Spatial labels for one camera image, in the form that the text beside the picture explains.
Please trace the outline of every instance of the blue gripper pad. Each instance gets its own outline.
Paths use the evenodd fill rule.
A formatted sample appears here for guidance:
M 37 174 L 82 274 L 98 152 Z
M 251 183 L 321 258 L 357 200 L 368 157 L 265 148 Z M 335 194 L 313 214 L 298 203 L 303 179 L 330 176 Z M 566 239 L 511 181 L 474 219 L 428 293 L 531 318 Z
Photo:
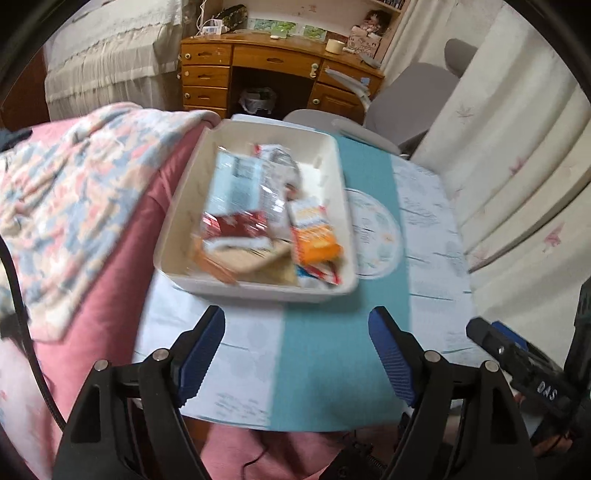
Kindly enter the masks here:
M 223 310 L 219 307 L 209 308 L 216 308 L 217 310 L 178 371 L 177 392 L 181 406 L 189 398 L 197 395 L 207 369 L 211 365 L 213 356 L 217 352 L 217 347 L 226 331 L 226 316 Z
M 515 344 L 521 348 L 522 350 L 528 351 L 527 348 L 527 340 L 525 340 L 522 336 L 519 336 L 513 330 L 511 330 L 507 325 L 501 323 L 499 321 L 492 322 L 491 325 L 499 330 L 503 335 L 505 335 L 509 340 L 515 342 Z
M 370 312 L 368 328 L 369 337 L 374 343 L 394 393 L 398 398 L 404 400 L 409 407 L 414 407 L 418 395 L 413 387 L 413 369 L 404 358 L 391 329 L 400 333 L 402 331 L 384 307 L 374 308 Z

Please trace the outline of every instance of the wooden desk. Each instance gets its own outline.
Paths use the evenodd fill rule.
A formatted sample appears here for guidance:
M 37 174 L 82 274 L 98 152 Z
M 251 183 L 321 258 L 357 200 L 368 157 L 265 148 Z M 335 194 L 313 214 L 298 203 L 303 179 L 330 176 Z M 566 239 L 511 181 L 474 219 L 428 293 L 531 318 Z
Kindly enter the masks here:
M 268 33 L 249 31 L 187 38 L 181 44 L 183 105 L 187 110 L 207 108 L 225 118 L 241 111 L 242 88 L 269 86 L 279 90 L 277 116 L 312 108 L 362 123 L 365 113 L 359 99 L 324 70 L 367 83 L 372 96 L 384 75 L 356 55 L 334 55 L 324 47 L 303 37 L 272 40 Z

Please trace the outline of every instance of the white plastic tray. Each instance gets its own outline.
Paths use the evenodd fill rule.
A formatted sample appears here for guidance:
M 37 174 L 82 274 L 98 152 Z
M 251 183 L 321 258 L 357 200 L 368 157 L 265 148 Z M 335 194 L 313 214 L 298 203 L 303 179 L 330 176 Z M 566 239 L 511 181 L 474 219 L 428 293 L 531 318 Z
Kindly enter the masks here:
M 330 290 L 240 282 L 223 284 L 206 273 L 190 273 L 188 251 L 193 224 L 199 222 L 215 170 L 217 146 L 238 154 L 252 154 L 252 145 L 281 144 L 300 166 L 303 194 L 315 196 L 326 207 L 335 235 L 343 247 L 341 285 Z M 343 171 L 334 138 L 319 132 L 283 125 L 224 120 L 205 131 L 173 198 L 154 255 L 154 266 L 180 288 L 207 296 L 318 303 L 352 292 L 357 286 L 356 253 Z

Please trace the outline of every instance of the drawer knob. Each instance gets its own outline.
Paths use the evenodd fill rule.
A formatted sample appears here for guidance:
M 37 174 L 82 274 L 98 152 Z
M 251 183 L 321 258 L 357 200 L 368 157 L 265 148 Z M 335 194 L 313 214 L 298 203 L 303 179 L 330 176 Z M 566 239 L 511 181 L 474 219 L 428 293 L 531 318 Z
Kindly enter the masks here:
M 318 70 L 318 64 L 313 63 L 311 66 L 312 66 L 312 69 L 310 70 L 310 78 L 315 79 L 316 78 L 316 71 Z

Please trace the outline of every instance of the orange snack package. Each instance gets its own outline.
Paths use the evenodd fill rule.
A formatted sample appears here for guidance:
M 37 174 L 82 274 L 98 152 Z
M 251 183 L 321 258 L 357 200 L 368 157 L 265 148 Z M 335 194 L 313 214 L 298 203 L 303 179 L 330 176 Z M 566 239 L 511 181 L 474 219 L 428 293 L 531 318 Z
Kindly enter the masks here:
M 337 243 L 324 207 L 314 198 L 288 203 L 294 240 L 295 263 L 310 265 L 335 260 L 343 249 Z

